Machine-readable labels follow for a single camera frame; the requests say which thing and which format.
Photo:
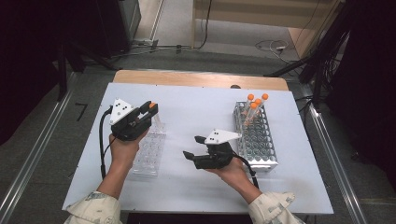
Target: white tabletop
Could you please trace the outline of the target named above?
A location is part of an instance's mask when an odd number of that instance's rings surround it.
[[[262,191],[291,191],[296,195],[292,213],[332,214],[332,205],[290,91],[217,89],[181,86],[110,83],[98,110],[91,134],[78,163],[63,209],[83,198],[100,184],[99,121],[116,98],[140,106],[158,103],[167,135],[157,177],[130,173],[120,196],[121,210],[155,213],[245,214],[242,197],[216,175],[196,170],[183,150],[205,155],[206,146],[195,135],[208,136],[214,128],[234,131],[233,108],[249,93],[269,94],[265,103],[279,165],[259,174]],[[105,119],[104,145],[111,133]],[[106,167],[110,153],[106,154]]]

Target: clear plastic tray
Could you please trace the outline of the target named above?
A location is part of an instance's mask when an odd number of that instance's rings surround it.
[[[246,125],[246,115],[241,113],[244,106],[245,102],[236,102],[233,111],[235,130],[242,134],[237,140],[237,153],[245,158],[256,172],[270,172],[278,163],[265,107],[260,109],[249,125]]]
[[[134,158],[132,173],[135,175],[157,176],[160,169],[163,145],[166,138],[165,125],[159,129],[152,125],[148,134],[140,142]]]

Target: test tube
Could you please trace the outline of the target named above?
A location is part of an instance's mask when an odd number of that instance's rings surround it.
[[[250,109],[247,112],[247,117],[245,119],[245,125],[249,125],[250,122],[254,119],[254,117],[256,116],[257,113],[257,109],[258,109],[258,105],[256,103],[251,103],[250,104]]]
[[[264,94],[262,95],[262,103],[260,104],[260,107],[261,107],[261,108],[264,108],[264,102],[265,102],[266,100],[268,100],[268,94],[267,94],[267,93],[264,93]]]
[[[256,114],[259,114],[261,112],[260,108],[262,107],[262,100],[257,98],[256,100],[254,100],[254,103],[257,104]]]
[[[248,113],[248,110],[249,110],[249,108],[250,108],[250,103],[251,103],[251,101],[254,99],[254,95],[253,94],[249,94],[248,96],[247,96],[247,102],[245,103],[245,107],[244,107],[244,109],[242,110],[242,113],[243,114],[247,114]]]
[[[155,103],[151,103],[149,105],[149,107],[152,108],[155,105],[156,105]],[[161,123],[160,116],[158,115],[158,112],[153,117],[154,117],[154,120],[155,120],[155,126],[157,126],[157,128],[161,130],[163,128],[163,124]]]

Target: human hand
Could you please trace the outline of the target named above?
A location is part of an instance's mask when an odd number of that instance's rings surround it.
[[[248,179],[243,163],[233,158],[227,166],[221,169],[207,169],[208,172],[218,175],[225,183],[235,189],[247,203],[253,202],[262,192]]]
[[[245,184],[248,176],[244,170],[243,163],[233,158],[227,166],[221,169],[206,169],[208,172],[218,175],[225,183],[230,185],[233,189],[238,189],[238,186]]]
[[[140,134],[139,137],[134,141],[121,141],[116,139],[113,134],[108,137],[108,141],[111,143],[111,164],[112,166],[117,165],[129,171],[134,164],[134,158],[139,150],[140,141],[146,136],[149,130]]]

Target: sleeve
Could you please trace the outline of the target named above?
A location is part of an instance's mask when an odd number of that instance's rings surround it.
[[[121,224],[120,202],[98,191],[67,206],[66,210],[70,216],[64,224]]]
[[[265,192],[248,206],[248,213],[254,224],[302,224],[303,222],[287,209],[294,198],[294,194],[289,192]]]

